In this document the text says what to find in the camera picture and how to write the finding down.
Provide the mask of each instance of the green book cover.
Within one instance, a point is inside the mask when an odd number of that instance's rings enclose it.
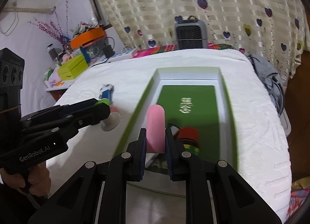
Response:
[[[220,129],[214,86],[163,86],[157,104],[165,110],[166,126],[198,130],[202,160],[219,160]]]

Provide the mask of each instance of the orange tray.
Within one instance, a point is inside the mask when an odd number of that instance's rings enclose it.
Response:
[[[78,47],[88,43],[89,41],[100,38],[102,36],[105,36],[105,32],[100,27],[93,29],[93,30],[90,30],[90,31],[87,31],[87,32],[84,32],[80,36],[71,40],[71,42],[70,42],[71,48],[72,49],[78,48]]]

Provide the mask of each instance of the yellow box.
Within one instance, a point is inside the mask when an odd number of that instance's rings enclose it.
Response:
[[[62,80],[73,80],[88,68],[83,54],[68,60],[58,70],[57,73]]]

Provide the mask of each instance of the green box lid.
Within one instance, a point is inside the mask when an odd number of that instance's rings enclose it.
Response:
[[[73,68],[75,68],[81,61],[85,60],[84,55],[80,54],[73,59],[68,60],[66,63],[64,63],[59,69],[58,74],[64,74],[69,71],[71,71]]]

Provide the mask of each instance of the white bed sheet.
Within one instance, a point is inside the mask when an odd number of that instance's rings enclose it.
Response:
[[[277,112],[247,58],[235,50],[192,49],[95,66],[84,72],[57,105],[98,98],[102,84],[115,87],[114,105],[120,124],[111,132],[99,125],[80,129],[68,142],[67,152],[47,161],[53,194],[85,162],[109,161],[156,68],[220,67],[235,119],[239,173],[279,215],[286,218],[291,169],[288,144]],[[128,223],[185,222],[185,199],[128,186]]]

